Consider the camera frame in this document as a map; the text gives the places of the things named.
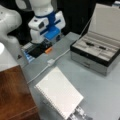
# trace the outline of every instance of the black panel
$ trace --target black panel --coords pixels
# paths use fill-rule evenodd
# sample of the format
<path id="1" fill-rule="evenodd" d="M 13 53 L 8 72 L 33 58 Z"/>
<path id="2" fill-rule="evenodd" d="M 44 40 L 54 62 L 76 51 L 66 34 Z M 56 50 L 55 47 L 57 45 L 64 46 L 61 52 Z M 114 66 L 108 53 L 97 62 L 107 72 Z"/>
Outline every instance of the black panel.
<path id="1" fill-rule="evenodd" d="M 91 18 L 96 2 L 112 4 L 115 0 L 57 0 L 58 9 L 63 11 L 66 27 L 64 33 L 70 31 L 80 34 Z"/>

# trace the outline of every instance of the gray case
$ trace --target gray case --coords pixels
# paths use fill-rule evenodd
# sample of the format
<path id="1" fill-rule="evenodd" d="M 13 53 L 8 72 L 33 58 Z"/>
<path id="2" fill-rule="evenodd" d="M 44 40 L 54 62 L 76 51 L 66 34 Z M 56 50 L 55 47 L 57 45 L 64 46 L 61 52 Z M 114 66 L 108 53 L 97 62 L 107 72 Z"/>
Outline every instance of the gray case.
<path id="1" fill-rule="evenodd" d="M 107 75 L 120 60 L 120 9 L 97 4 L 88 33 L 71 45 L 72 59 Z"/>

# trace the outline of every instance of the silver metal case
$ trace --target silver metal case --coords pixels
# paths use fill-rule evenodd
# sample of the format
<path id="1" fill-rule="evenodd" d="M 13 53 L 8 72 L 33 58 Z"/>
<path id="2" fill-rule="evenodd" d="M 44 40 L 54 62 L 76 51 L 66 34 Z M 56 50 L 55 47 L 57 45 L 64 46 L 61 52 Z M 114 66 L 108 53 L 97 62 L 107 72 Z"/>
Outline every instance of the silver metal case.
<path id="1" fill-rule="evenodd" d="M 120 10 L 96 5 L 88 30 L 71 45 L 72 59 L 107 75 L 120 60 Z"/>

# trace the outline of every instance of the table surface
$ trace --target table surface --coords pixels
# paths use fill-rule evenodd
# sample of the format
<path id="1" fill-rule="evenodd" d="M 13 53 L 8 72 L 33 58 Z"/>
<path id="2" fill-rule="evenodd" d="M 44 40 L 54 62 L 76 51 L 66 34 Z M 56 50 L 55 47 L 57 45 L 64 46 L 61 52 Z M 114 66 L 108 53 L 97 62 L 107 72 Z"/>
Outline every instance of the table surface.
<path id="1" fill-rule="evenodd" d="M 70 33 L 53 47 L 49 55 L 43 54 L 31 64 L 23 68 L 27 82 L 40 73 L 47 61 L 55 59 L 79 38 L 79 35 Z M 34 86 L 55 66 L 58 66 L 68 80 L 84 96 L 81 107 L 94 120 L 118 120 L 120 117 L 120 63 L 108 76 L 102 76 L 90 69 L 81 66 L 71 59 L 70 52 L 60 58 L 56 64 L 47 69 L 35 81 L 29 84 L 33 98 L 41 110 L 43 120 L 62 120 L 62 118 L 50 107 L 42 102 L 42 96 Z"/>
<path id="2" fill-rule="evenodd" d="M 20 66 L 0 72 L 0 120 L 39 120 Z"/>

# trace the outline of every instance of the blue object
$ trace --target blue object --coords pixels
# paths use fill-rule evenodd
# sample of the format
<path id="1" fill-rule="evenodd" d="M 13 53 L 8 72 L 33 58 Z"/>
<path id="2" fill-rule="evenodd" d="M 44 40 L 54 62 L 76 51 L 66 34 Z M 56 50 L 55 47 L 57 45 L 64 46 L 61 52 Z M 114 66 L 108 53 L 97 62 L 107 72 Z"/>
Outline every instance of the blue object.
<path id="1" fill-rule="evenodd" d="M 60 33 L 60 30 L 55 26 L 56 24 L 58 24 L 59 22 L 61 22 L 61 20 L 58 20 L 57 22 L 56 21 L 56 18 L 55 18 L 55 12 L 53 11 L 52 13 L 50 13 L 49 15 L 46 15 L 46 16 L 36 16 L 36 18 L 45 18 L 47 17 L 48 18 L 48 21 L 49 21 L 49 25 L 46 26 L 47 29 L 43 30 L 42 32 L 40 32 L 40 35 L 44 34 L 45 32 L 47 32 L 44 37 L 47 39 L 47 40 L 52 40 L 53 38 L 55 38 L 59 33 Z"/>
<path id="2" fill-rule="evenodd" d="M 60 33 L 60 30 L 59 30 L 57 27 L 53 26 L 53 27 L 51 27 L 51 29 L 44 35 L 44 37 L 45 37 L 47 40 L 51 41 L 51 40 L 53 40 L 53 38 L 55 38 L 59 33 Z"/>

